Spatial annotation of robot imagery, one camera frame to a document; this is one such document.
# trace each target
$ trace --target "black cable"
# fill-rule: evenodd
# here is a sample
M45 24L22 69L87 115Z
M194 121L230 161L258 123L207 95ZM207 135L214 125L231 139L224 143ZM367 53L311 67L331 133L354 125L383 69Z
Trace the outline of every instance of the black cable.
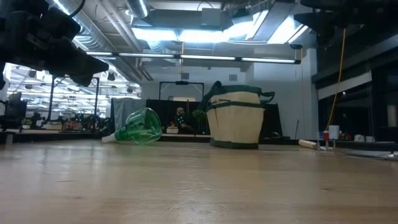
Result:
M201 2L199 3L198 7L197 7L197 11L199 11L200 5L201 5L202 3L204 3L204 2L207 3L207 4L209 4L209 6L211 6L211 8L214 9L214 7L213 7L208 1L201 1Z
M77 15L81 11L81 9L83 9L83 6L85 5L85 3L86 3L86 0L81 0L79 7L75 10L75 12L71 13L69 16L74 17L75 15Z

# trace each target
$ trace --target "white wall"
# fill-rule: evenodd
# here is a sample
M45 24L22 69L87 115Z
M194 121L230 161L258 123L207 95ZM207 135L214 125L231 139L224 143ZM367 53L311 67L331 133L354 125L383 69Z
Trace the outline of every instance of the white wall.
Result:
M196 101L201 101L202 94L201 85L196 85L197 89L193 85L176 85L174 83L164 83L162 85L161 100L168 100L170 96L174 97L193 97ZM211 88L210 84L205 85L205 94L209 92ZM150 82L142 84L141 99L147 100L158 100L159 99L159 82Z
M308 50L301 65L255 63L246 84L274 91L284 136L318 139L318 98L311 76L317 72L316 51Z
M144 100L159 99L159 82L175 82L180 81L180 70L190 74L189 82L200 82L205 84L205 94L209 92L215 81L220 81L223 85L242 85L245 84L246 73L241 72L240 68L202 68L202 67L149 67L147 71L154 78L154 82L142 84L141 98ZM229 81L229 75L238 75L236 82ZM162 85L161 100L168 100L169 96L194 97L197 101L201 101L201 85L176 85L171 83L167 87L167 83Z
M212 84L219 80L225 85L236 85L237 83L244 83L245 72L241 72L240 68L203 68L203 67L147 67L147 71L150 73L155 81L180 81L180 71L190 74L190 82L203 82ZM238 75L237 82L229 82L229 75Z

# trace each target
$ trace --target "small bottle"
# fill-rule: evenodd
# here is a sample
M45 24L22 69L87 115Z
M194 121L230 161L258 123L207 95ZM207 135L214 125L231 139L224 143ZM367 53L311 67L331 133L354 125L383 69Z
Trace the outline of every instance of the small bottle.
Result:
M102 142L134 141L137 144L149 144L161 136L162 125L156 112L144 108L130 114L126 119L126 126L110 136L103 137Z

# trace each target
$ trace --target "potted plant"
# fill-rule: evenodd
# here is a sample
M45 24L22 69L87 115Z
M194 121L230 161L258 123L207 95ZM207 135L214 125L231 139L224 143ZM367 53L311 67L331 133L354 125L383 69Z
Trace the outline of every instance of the potted plant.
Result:
M203 123L206 122L206 120L207 120L206 112L204 112L202 110L194 110L192 112L192 115L196 119L196 121L198 122L198 133L199 134L204 134L205 131L203 131L202 128L204 127Z
M23 119L22 121L21 121L21 123L22 123L22 128L23 129L29 129L30 128L30 125L32 124L32 121L31 120L29 120L29 119Z

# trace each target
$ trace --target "desk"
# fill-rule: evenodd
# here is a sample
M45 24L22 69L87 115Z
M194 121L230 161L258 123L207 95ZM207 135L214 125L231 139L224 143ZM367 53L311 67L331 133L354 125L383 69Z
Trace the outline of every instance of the desk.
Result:
M396 162L298 146L13 146L18 159L0 156L0 223L398 223Z

